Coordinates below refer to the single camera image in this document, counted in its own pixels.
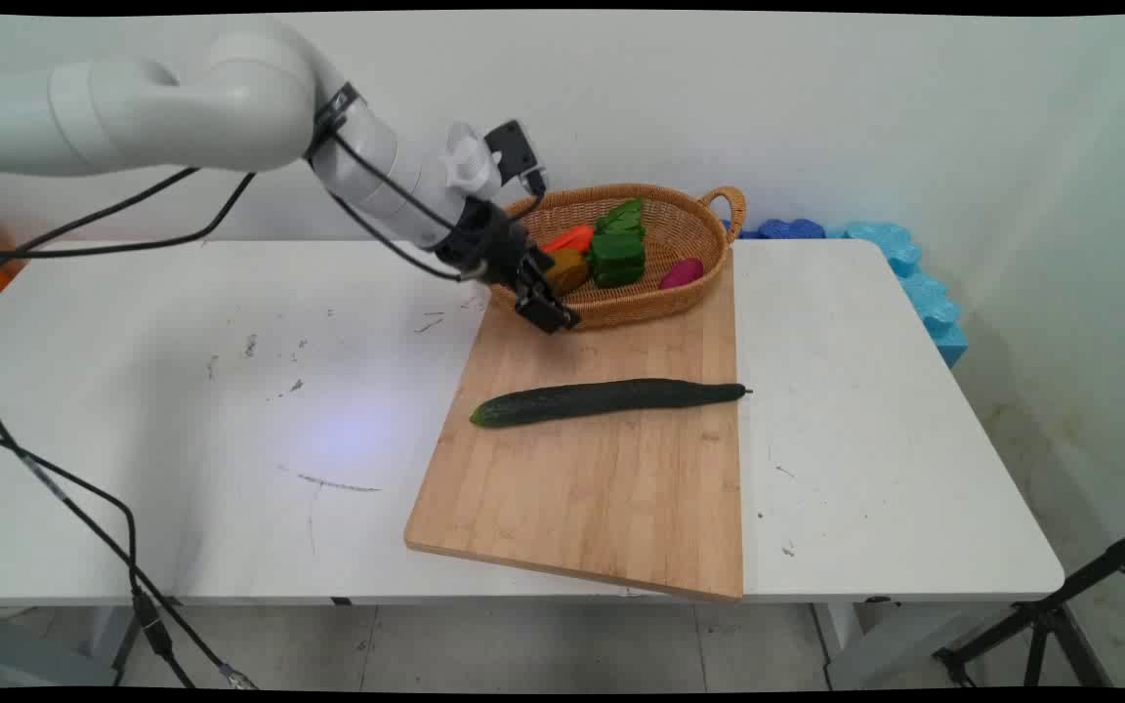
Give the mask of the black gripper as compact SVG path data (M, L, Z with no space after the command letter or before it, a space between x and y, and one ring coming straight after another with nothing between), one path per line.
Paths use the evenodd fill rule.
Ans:
M515 286L514 312L546 334L579 323L562 297L582 283L582 255L574 249L555 254L536 249L522 222L478 199L464 201L459 223L435 247L446 265L482 283Z

